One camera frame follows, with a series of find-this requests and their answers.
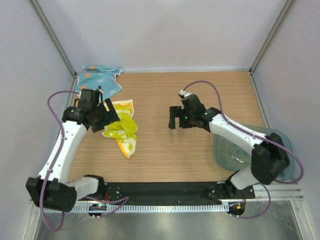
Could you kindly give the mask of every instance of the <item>white cable holder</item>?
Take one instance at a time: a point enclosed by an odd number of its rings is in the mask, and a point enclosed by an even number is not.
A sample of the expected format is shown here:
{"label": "white cable holder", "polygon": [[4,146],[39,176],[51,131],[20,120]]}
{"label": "white cable holder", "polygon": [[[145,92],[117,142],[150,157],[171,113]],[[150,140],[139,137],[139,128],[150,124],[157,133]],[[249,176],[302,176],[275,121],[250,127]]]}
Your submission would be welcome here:
{"label": "white cable holder", "polygon": [[[90,206],[99,204],[96,201],[77,202],[69,213],[100,213],[104,214],[101,210],[90,210]],[[105,212],[109,213],[115,210],[118,206],[107,204]],[[152,213],[204,213],[204,212],[228,212],[229,203],[222,202],[218,205],[199,205],[199,206],[139,206],[139,205],[124,205],[116,211],[117,214],[152,214]],[[55,213],[58,211],[52,209],[44,209],[45,213]]]}

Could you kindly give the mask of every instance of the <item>white wall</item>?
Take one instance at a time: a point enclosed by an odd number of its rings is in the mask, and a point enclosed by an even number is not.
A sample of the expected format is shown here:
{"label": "white wall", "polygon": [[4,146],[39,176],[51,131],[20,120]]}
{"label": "white wall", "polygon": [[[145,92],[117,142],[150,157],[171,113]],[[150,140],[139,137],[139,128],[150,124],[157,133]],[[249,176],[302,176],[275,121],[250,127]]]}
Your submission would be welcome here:
{"label": "white wall", "polygon": [[[72,81],[27,0],[1,1],[0,78],[0,238],[20,240],[29,218],[26,181],[37,176],[58,136],[46,101]],[[67,96],[52,102],[62,113]]]}
{"label": "white wall", "polygon": [[76,71],[249,69],[286,0],[38,0]]}
{"label": "white wall", "polygon": [[290,138],[303,161],[300,186],[315,230],[320,223],[319,13],[319,0],[296,1],[254,73],[270,127]]}

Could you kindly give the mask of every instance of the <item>blue towel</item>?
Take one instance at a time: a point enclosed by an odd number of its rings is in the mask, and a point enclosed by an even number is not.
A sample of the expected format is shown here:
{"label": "blue towel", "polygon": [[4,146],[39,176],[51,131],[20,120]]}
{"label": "blue towel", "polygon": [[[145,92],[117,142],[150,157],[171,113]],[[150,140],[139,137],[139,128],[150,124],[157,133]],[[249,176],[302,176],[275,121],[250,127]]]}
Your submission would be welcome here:
{"label": "blue towel", "polygon": [[75,86],[77,92],[80,93],[82,89],[100,89],[105,100],[122,90],[116,82],[116,76],[123,72],[122,69],[96,65],[85,65],[83,69],[85,72],[80,74]]}

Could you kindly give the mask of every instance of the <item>cable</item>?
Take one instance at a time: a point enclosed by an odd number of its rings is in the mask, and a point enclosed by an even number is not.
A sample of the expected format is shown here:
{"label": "cable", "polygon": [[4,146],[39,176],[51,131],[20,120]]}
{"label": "cable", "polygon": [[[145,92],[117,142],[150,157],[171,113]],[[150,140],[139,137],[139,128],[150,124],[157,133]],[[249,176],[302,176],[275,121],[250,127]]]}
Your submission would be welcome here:
{"label": "cable", "polygon": [[234,215],[234,214],[229,214],[229,216],[232,216],[232,217],[235,217],[237,219],[256,219],[256,218],[259,218],[261,217],[263,214],[265,214],[269,208],[270,208],[270,204],[271,204],[271,195],[270,195],[270,192],[268,190],[268,188],[262,184],[262,183],[259,183],[262,187],[264,187],[264,189],[266,190],[266,193],[268,194],[268,205],[266,206],[265,210],[263,210],[263,212],[259,213],[258,215],[255,215],[255,216],[237,216],[237,215]]}
{"label": "cable", "polygon": [[[221,115],[222,115],[223,119],[227,123],[229,123],[232,127],[234,127],[235,129],[237,129],[237,130],[239,130],[239,131],[241,131],[241,132],[243,132],[243,133],[245,133],[245,134],[247,134],[247,135],[249,135],[249,136],[251,136],[253,138],[257,138],[259,140],[265,141],[265,142],[267,142],[269,144],[272,144],[272,145],[284,150],[286,153],[290,154],[295,159],[295,161],[298,163],[298,165],[300,167],[300,176],[297,179],[293,180],[293,181],[274,180],[275,182],[281,183],[281,184],[296,184],[303,178],[303,176],[305,174],[304,166],[303,166],[300,158],[297,155],[295,155],[292,151],[290,151],[289,149],[285,148],[284,146],[280,145],[279,143],[277,143],[275,141],[269,140],[269,139],[267,139],[265,137],[256,136],[253,133],[251,133],[251,132],[249,132],[249,131],[247,131],[247,130],[245,130],[245,129],[243,129],[243,128],[241,128],[241,127],[239,127],[239,126],[237,126],[237,125],[235,125],[235,124],[233,124],[232,122],[229,121],[229,119],[227,118],[227,116],[224,113],[224,109],[223,109],[223,106],[222,106],[222,100],[221,100],[220,93],[219,93],[218,89],[216,88],[216,86],[214,84],[212,84],[211,82],[206,81],[206,80],[198,80],[198,81],[194,81],[194,82],[189,83],[183,89],[183,91],[185,91],[187,88],[189,88],[190,86],[192,86],[194,84],[197,84],[197,83],[205,83],[205,84],[209,84],[211,87],[213,87],[213,89],[215,90],[216,96],[218,98]],[[263,185],[262,183],[260,183],[260,184],[264,187],[264,189],[266,190],[266,193],[268,194],[268,199],[269,200],[268,200],[268,205],[266,206],[266,209],[262,213],[260,213],[260,214],[258,214],[256,216],[239,216],[238,218],[240,218],[240,219],[255,219],[255,218],[258,218],[258,217],[262,216],[263,214],[265,214],[268,211],[268,209],[270,207],[270,204],[271,204],[271,195],[270,195],[270,192],[267,189],[267,187],[265,185]]]}
{"label": "cable", "polygon": [[[86,199],[90,199],[90,200],[97,200],[97,199],[95,199],[95,198],[93,198],[93,197],[89,197],[89,196],[87,196],[87,197],[85,197]],[[116,211],[118,211],[120,208],[122,208],[127,202],[128,202],[128,200],[129,200],[129,197],[124,197],[124,198],[122,198],[122,199],[120,199],[120,200],[117,200],[117,201],[112,201],[112,203],[115,203],[115,202],[121,202],[121,201],[123,201],[118,207],[116,207],[114,210],[112,210],[111,212],[108,212],[108,213],[103,213],[104,215],[102,215],[100,218],[106,218],[106,217],[108,217],[108,216],[110,216],[110,215],[112,215],[112,214],[114,214]],[[100,203],[102,203],[102,204],[110,204],[111,202],[109,202],[109,201],[100,201],[100,200],[97,200],[97,202],[100,202]],[[91,207],[92,209],[105,209],[105,210],[107,210],[107,208],[106,207]],[[80,222],[78,222],[78,223],[76,223],[75,225],[73,225],[73,226],[71,226],[71,227],[66,227],[66,228],[62,228],[61,229],[61,231],[66,231],[66,230],[70,230],[70,229],[73,229],[74,227],[76,227],[76,226],[78,226],[78,225],[80,225],[80,224],[82,224],[83,222],[85,222],[85,221],[87,221],[87,220],[89,220],[89,219],[93,219],[93,218],[91,218],[91,217],[88,217],[88,218],[86,218],[86,219],[83,219],[83,220],[81,220]]]}
{"label": "cable", "polygon": [[232,123],[232,122],[229,121],[229,119],[227,118],[227,116],[226,116],[225,113],[224,113],[224,109],[223,109],[223,107],[222,107],[222,101],[221,101],[221,96],[220,96],[220,94],[219,94],[219,91],[218,91],[218,89],[216,88],[216,86],[213,85],[211,82],[206,81],[206,80],[194,81],[194,82],[191,82],[190,84],[188,84],[188,85],[183,89],[183,91],[185,91],[185,90],[186,90],[188,87],[190,87],[191,85],[197,84],[197,83],[205,83],[205,84],[209,84],[211,87],[213,87],[213,89],[215,90],[216,96],[218,97],[221,115],[222,115],[223,119],[224,119],[227,123],[229,123],[232,127],[234,127],[235,129],[237,129],[237,130],[239,130],[239,131],[241,131],[241,132],[243,132],[243,133],[245,133],[245,134],[247,134],[247,135],[249,135],[249,136],[251,136],[251,137],[257,138],[257,139],[259,139],[259,140],[262,140],[262,141],[264,141],[264,142],[267,142],[267,143],[269,143],[269,144],[272,144],[272,145],[274,145],[274,146],[282,149],[283,151],[285,151],[286,153],[290,154],[290,155],[295,159],[295,161],[298,163],[298,165],[299,165],[299,167],[300,167],[300,176],[299,176],[297,179],[293,180],[293,181],[274,180],[275,182],[281,183],[281,184],[296,184],[296,183],[298,183],[298,182],[303,178],[303,176],[304,176],[304,174],[305,174],[305,168],[304,168],[304,166],[303,166],[300,158],[299,158],[297,155],[295,155],[292,151],[290,151],[289,149],[285,148],[284,146],[282,146],[281,144],[279,144],[279,143],[277,143],[277,142],[275,142],[275,141],[272,141],[272,140],[267,139],[267,138],[265,138],[265,137],[256,136],[256,135],[254,135],[253,133],[251,133],[251,132],[249,132],[249,131],[247,131],[247,130],[244,130],[243,128],[241,128],[241,127],[239,127],[239,126],[237,126],[237,125],[235,125],[234,123]]}
{"label": "cable", "polygon": [[[57,91],[53,94],[51,94],[49,96],[49,98],[47,99],[46,101],[46,104],[51,112],[51,114],[53,115],[53,117],[55,118],[55,120],[57,121],[59,127],[60,127],[60,131],[61,131],[61,142],[60,142],[60,145],[59,145],[59,148],[58,150],[56,151],[55,155],[54,155],[54,158],[46,172],[46,175],[44,177],[44,180],[43,180],[43,184],[42,184],[42,187],[41,187],[41,192],[40,192],[40,201],[39,201],[39,208],[40,208],[40,215],[42,217],[42,220],[45,224],[45,226],[50,229],[51,231],[53,232],[57,232],[59,230],[61,230],[63,224],[64,224],[64,219],[65,219],[65,212],[62,212],[62,218],[61,218],[61,222],[59,224],[59,226],[57,228],[54,228],[50,225],[46,215],[45,215],[45,211],[44,211],[44,195],[45,195],[45,190],[46,190],[46,185],[47,185],[47,182],[48,182],[48,179],[49,179],[49,175],[51,173],[51,170],[52,168],[54,167],[57,159],[58,159],[58,156],[64,146],[64,142],[65,142],[65,129],[64,129],[64,126],[62,124],[62,122],[60,121],[59,117],[57,116],[57,114],[55,113],[55,111],[53,110],[53,108],[51,107],[51,99],[55,96],[55,95],[58,95],[58,94],[62,94],[62,93],[72,93],[72,94],[79,94],[79,92],[76,92],[76,91],[70,91],[70,90],[62,90],[62,91]],[[99,199],[96,199],[96,198],[93,198],[93,197],[90,197],[90,196],[86,196],[87,199],[90,199],[90,200],[94,200],[94,201],[97,201],[99,203],[108,203],[108,204],[117,204],[117,203],[120,203],[120,202],[123,202],[121,205],[119,205],[116,209],[114,209],[113,211],[107,213],[105,216],[109,216],[111,214],[113,214],[114,212],[116,212],[119,208],[121,208],[124,204],[126,204],[126,202],[129,200],[129,197],[124,197],[124,198],[121,198],[119,200],[116,200],[116,201],[109,201],[109,202],[106,202],[106,201],[101,201]]]}

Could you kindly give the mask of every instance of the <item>yellow towel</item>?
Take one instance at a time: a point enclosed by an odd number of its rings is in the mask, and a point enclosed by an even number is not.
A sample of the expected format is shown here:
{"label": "yellow towel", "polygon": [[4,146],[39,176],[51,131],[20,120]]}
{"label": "yellow towel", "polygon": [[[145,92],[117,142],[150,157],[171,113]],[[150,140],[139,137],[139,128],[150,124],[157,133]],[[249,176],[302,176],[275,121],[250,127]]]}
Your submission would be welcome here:
{"label": "yellow towel", "polygon": [[115,121],[104,127],[103,136],[116,139],[123,154],[130,158],[136,151],[138,130],[137,123],[132,119],[134,115],[134,103],[131,100],[112,102],[120,121]]}

